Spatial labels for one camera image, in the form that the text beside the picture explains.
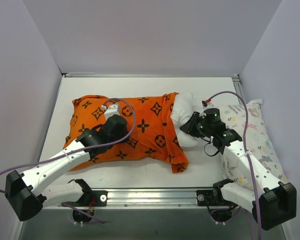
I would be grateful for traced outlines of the orange black-patterned pillowcase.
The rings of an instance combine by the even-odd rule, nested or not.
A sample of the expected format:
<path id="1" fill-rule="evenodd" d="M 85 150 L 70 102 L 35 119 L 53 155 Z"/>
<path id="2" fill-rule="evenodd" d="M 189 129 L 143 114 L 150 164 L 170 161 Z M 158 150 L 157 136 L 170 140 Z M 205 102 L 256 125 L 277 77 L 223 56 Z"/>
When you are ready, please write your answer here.
<path id="1" fill-rule="evenodd" d="M 65 138 L 67 147 L 82 133 L 104 124 L 105 110 L 102 104 L 117 103 L 120 115 L 127 120 L 127 128 L 132 131 L 127 142 L 112 146 L 107 152 L 85 161 L 74 168 L 77 171 L 93 164 L 113 161 L 138 161 L 151 158 L 171 165 L 172 173 L 184 172 L 189 160 L 183 152 L 171 119 L 177 93 L 162 96 L 123 98 L 109 100 L 102 95 L 85 95 L 74 99 L 70 131 Z"/>

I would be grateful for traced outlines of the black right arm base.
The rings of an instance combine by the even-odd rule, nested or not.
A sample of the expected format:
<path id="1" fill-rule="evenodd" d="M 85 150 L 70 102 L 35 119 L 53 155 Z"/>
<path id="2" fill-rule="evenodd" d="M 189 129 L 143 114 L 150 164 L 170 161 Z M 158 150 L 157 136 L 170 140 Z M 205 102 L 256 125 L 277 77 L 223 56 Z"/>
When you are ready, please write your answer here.
<path id="1" fill-rule="evenodd" d="M 196 193 L 196 202 L 197 205 L 200 207 L 237 207 L 238 205 L 219 199 L 218 197 L 214 196 L 213 190 L 211 188 L 202 188 L 195 191 Z"/>

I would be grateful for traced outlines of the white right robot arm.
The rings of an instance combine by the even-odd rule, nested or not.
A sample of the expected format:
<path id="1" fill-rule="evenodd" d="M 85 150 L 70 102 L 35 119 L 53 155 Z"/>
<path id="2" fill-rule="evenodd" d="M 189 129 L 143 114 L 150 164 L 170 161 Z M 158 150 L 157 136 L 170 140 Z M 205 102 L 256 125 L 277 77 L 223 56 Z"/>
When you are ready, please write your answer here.
<path id="1" fill-rule="evenodd" d="M 224 179 L 212 186 L 212 200 L 222 205 L 232 202 L 247 210 L 263 230 L 270 230 L 297 215 L 297 190 L 288 182 L 283 183 L 266 169 L 248 150 L 245 127 L 242 135 L 228 128 L 221 120 L 218 108 L 207 108 L 203 113 L 194 112 L 180 127 L 196 138 L 209 138 L 217 153 L 230 159 L 252 184 L 252 190 L 231 179 Z"/>

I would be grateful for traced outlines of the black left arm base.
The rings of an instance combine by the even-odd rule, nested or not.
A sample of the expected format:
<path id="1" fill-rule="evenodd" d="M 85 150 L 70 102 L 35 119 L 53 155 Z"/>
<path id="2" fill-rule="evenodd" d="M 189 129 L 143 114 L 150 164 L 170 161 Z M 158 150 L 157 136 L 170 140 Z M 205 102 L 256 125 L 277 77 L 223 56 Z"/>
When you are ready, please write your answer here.
<path id="1" fill-rule="evenodd" d="M 108 200 L 108 191 L 106 190 L 92 190 L 89 193 L 84 193 L 77 201 L 66 201 L 74 207 L 105 207 Z"/>

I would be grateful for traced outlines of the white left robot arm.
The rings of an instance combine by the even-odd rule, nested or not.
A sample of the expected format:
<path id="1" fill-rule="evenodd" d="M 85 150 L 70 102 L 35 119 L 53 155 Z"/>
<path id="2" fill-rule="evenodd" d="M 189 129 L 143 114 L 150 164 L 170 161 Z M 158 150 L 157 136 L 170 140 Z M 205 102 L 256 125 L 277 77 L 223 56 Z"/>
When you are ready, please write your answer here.
<path id="1" fill-rule="evenodd" d="M 85 130 L 48 162 L 22 173 L 10 172 L 4 194 L 18 219 L 27 221 L 44 207 L 57 204 L 89 205 L 95 197 L 83 179 L 63 185 L 52 185 L 52 182 L 74 167 L 105 153 L 113 145 L 124 142 L 129 136 L 127 124 L 125 118 L 115 114 L 104 124 Z"/>

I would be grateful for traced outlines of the white floral pillow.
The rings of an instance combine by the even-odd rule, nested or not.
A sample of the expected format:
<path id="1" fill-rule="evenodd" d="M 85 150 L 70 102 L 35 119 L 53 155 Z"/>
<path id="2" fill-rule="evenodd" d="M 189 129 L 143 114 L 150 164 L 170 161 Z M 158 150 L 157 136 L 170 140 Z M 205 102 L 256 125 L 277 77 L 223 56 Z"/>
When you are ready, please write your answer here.
<path id="1" fill-rule="evenodd" d="M 246 106 L 248 110 L 248 125 L 246 131 L 248 150 L 250 150 L 268 172 L 280 179 L 281 182 L 286 183 L 286 175 L 267 133 L 266 124 L 262 115 L 263 101 L 261 99 L 255 99 L 247 103 Z M 226 123 L 226 126 L 230 129 L 234 129 L 242 136 L 246 124 L 244 106 L 241 104 L 224 105 L 220 106 L 219 110 L 221 120 Z M 250 191 L 253 190 L 253 185 L 249 183 L 246 177 L 229 158 L 221 155 L 220 163 L 223 178 L 231 179 L 237 185 Z"/>

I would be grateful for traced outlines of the aluminium back rail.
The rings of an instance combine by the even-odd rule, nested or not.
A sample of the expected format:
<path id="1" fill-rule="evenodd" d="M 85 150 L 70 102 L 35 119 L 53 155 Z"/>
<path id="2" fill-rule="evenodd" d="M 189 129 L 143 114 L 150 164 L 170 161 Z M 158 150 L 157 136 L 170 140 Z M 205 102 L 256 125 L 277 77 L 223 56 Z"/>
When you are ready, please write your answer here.
<path id="1" fill-rule="evenodd" d="M 203 75 L 203 74 L 145 74 L 145 73 L 96 73 L 96 72 L 63 72 L 64 78 L 232 78 L 240 79 L 240 74 Z"/>

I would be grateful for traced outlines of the aluminium rail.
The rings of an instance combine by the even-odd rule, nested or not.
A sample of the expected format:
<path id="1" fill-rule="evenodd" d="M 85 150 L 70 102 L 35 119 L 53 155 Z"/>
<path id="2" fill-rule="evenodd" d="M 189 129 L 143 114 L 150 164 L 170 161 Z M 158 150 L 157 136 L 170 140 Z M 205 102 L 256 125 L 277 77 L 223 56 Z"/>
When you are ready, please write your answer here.
<path id="1" fill-rule="evenodd" d="M 203 74 L 145 74 L 145 73 L 96 73 L 96 72 L 63 72 L 64 78 L 232 78 L 240 79 L 240 74 L 203 75 Z"/>
<path id="2" fill-rule="evenodd" d="M 46 188 L 43 193 L 35 196 L 44 208 L 65 202 L 76 202 L 84 193 L 92 190 L 106 190 L 107 204 L 111 206 L 198 206 L 195 188 L 166 188 L 166 189 L 91 189 L 83 190 L 78 184 L 72 182 L 65 185 L 53 185 Z M 218 194 L 213 190 L 213 195 L 221 200 L 229 201 L 248 211 L 253 208 L 255 194 L 234 183 L 223 187 L 223 193 Z"/>

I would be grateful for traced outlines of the aluminium front rail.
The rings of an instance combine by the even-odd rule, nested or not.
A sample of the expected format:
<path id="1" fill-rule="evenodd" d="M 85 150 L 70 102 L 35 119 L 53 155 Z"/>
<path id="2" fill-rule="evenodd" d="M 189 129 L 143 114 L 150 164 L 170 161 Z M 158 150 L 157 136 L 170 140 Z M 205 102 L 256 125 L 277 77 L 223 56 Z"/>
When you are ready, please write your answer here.
<path id="1" fill-rule="evenodd" d="M 78 184 L 72 182 L 65 185 L 53 185 L 46 188 L 43 193 L 35 196 L 44 208 L 65 202 L 76 202 L 84 193 L 92 190 L 106 190 L 107 204 L 111 206 L 198 206 L 195 188 L 166 188 L 166 189 L 91 189 L 83 190 Z M 234 183 L 223 187 L 223 193 L 218 194 L 213 190 L 213 195 L 221 200 L 229 201 L 248 211 L 253 208 L 255 194 Z"/>

